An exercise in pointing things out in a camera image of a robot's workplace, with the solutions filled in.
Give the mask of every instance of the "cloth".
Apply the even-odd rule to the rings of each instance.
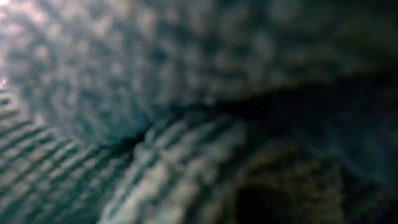
[[[277,182],[307,188],[277,187],[287,222],[377,219],[398,190],[398,79],[382,73],[398,59],[397,15],[388,0],[11,0],[0,222],[236,222],[228,199],[285,155],[280,141],[319,173]],[[352,179],[369,200],[351,197]],[[296,197],[314,188],[329,190],[318,206]]]

